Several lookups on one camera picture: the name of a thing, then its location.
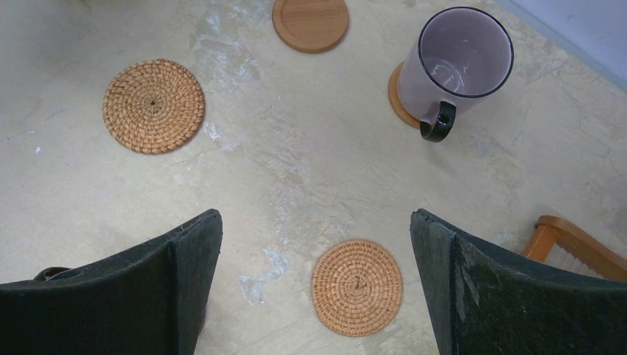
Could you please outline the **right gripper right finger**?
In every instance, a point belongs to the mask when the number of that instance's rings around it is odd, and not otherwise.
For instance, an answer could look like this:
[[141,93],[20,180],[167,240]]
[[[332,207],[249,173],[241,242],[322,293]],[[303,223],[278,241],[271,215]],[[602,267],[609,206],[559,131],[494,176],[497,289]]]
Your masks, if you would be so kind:
[[427,210],[410,236],[440,354],[624,354],[626,284],[530,260]]

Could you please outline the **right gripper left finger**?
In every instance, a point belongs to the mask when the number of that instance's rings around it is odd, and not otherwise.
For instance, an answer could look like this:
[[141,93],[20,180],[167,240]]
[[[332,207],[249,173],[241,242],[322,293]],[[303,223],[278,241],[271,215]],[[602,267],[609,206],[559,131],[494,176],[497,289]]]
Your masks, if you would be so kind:
[[77,268],[1,285],[3,354],[193,354],[223,222],[209,209]]

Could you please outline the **light wooden coaster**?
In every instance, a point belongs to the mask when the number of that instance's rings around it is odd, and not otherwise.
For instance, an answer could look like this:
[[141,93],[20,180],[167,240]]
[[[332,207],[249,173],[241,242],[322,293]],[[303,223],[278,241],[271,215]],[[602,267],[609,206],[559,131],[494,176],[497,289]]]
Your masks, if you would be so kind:
[[414,129],[420,129],[420,121],[410,115],[407,110],[402,106],[400,98],[399,98],[399,90],[397,87],[397,83],[399,80],[399,76],[401,73],[401,69],[404,65],[404,62],[401,62],[393,71],[388,81],[387,94],[390,105],[396,115],[405,122],[408,126],[411,126]]
[[276,0],[271,19],[279,38],[302,53],[334,48],[349,25],[344,0]]

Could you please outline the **purple mug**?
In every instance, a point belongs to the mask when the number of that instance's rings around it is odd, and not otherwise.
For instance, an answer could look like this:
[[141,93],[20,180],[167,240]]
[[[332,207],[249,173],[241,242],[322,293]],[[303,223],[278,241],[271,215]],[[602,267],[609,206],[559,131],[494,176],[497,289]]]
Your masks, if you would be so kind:
[[506,83],[514,58],[509,33],[494,16],[474,7],[442,10],[403,61],[401,104],[420,121],[423,139],[441,142],[457,116]]

